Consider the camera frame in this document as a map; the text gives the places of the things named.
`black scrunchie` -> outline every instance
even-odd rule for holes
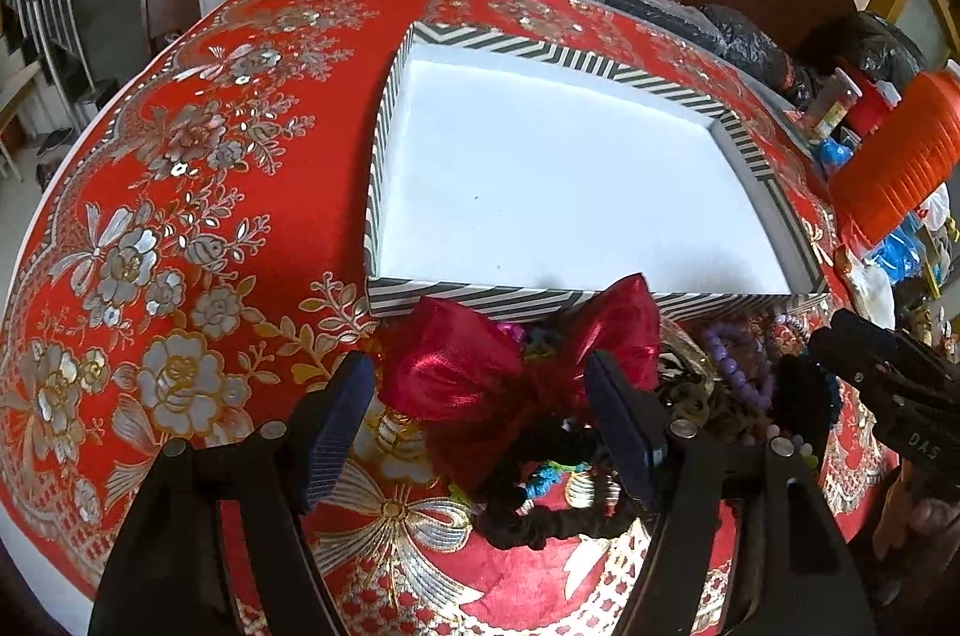
[[[569,466],[589,462],[592,504],[563,511],[538,505],[528,514],[517,514],[527,500],[526,490],[517,485],[520,468],[524,463],[543,460]],[[621,489],[613,514],[608,515],[610,483],[610,456],[596,430],[566,430],[556,420],[532,425],[511,444],[505,457],[480,486],[478,495],[487,505],[476,518],[476,530],[498,550],[515,547],[542,550],[548,538],[566,539],[577,535],[616,538],[641,512],[637,503]]]

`red tablecloth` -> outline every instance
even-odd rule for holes
[[[726,102],[818,247],[832,305],[846,302],[832,215],[803,160],[736,74],[687,43],[577,0],[230,0],[80,141],[27,236],[4,316],[0,497],[88,596],[167,438],[242,438],[322,388],[347,349],[379,350],[361,262],[371,129],[415,19],[593,50]],[[824,492],[850,536],[885,460],[872,418],[844,394]],[[556,497],[576,502],[582,482]],[[235,514],[227,524],[248,633],[261,633]],[[435,480],[416,428],[377,401],[308,530],[355,633],[608,632],[645,544],[637,528],[492,550]],[[727,518],[697,631],[719,616],[732,541]]]

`staircase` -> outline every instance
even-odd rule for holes
[[[0,75],[38,59],[43,81],[18,115],[30,136],[78,133],[150,62],[140,0],[0,0]]]

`cardboard box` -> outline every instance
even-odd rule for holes
[[[592,52],[415,23],[377,113],[371,310],[497,321],[642,272],[674,319],[802,307],[827,281],[771,167],[707,94]]]

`black and white stripes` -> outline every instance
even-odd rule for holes
[[[420,297],[429,296],[462,302],[496,321],[532,322],[558,311],[579,307],[596,294],[582,290],[431,283],[378,275],[378,230],[381,193],[386,174],[387,145],[392,115],[397,105],[398,93],[400,93],[403,67],[413,43],[457,46],[531,59],[531,61],[545,64],[558,64],[561,67],[569,67],[589,75],[622,83],[623,86],[643,89],[720,121],[733,141],[733,145],[744,158],[752,176],[769,193],[776,209],[784,219],[793,245],[803,259],[803,267],[810,279],[809,285],[813,287],[813,294],[797,296],[654,293],[654,299],[665,316],[676,320],[688,320],[707,315],[743,315],[768,307],[808,305],[810,302],[819,302],[824,297],[822,293],[827,293],[827,280],[820,269],[813,247],[805,236],[797,214],[776,180],[773,169],[742,127],[736,114],[722,102],[708,94],[666,81],[645,70],[616,62],[614,59],[600,56],[592,51],[579,51],[549,43],[546,40],[504,35],[496,30],[416,22],[404,36],[391,65],[373,130],[373,156],[371,156],[364,231],[364,264],[367,270],[367,294],[370,307],[377,317],[389,318],[410,313]]]

